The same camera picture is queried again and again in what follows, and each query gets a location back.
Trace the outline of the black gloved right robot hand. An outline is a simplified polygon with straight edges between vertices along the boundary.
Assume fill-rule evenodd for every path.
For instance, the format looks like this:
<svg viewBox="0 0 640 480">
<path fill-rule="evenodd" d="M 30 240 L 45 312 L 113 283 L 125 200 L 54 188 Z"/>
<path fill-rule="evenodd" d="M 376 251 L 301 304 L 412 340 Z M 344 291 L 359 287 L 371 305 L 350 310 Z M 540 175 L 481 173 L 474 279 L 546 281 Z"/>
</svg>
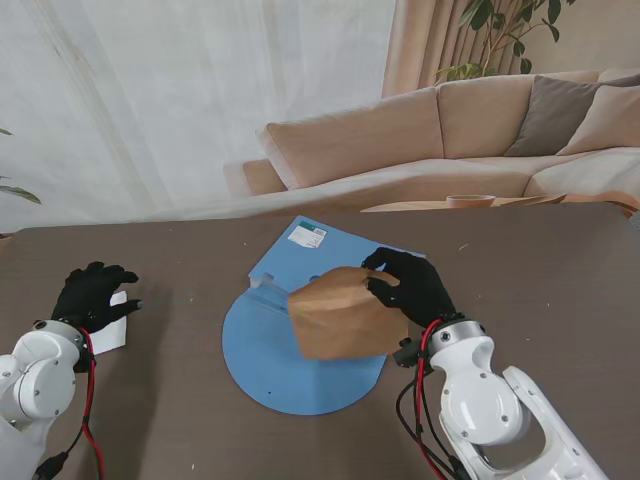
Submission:
<svg viewBox="0 0 640 480">
<path fill-rule="evenodd" d="M 367 289 L 386 307 L 399 309 L 409 320 L 428 328 L 436 320 L 457 317 L 456 310 L 436 268 L 425 258 L 387 247 L 377 248 L 362 267 L 382 271 L 398 280 L 395 286 L 369 276 Z"/>
</svg>

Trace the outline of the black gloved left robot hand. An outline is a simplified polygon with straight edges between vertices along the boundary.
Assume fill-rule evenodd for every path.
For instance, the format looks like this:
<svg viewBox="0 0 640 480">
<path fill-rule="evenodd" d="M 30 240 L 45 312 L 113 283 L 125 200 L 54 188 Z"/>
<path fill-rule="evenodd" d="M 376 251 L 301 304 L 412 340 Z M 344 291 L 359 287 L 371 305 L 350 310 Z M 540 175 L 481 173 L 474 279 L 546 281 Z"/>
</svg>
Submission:
<svg viewBox="0 0 640 480">
<path fill-rule="evenodd" d="M 134 284 L 138 276 L 120 265 L 106 266 L 95 261 L 85 269 L 75 269 L 65 280 L 51 319 L 93 334 L 142 308 L 138 299 L 112 305 L 113 294 L 124 284 Z"/>
</svg>

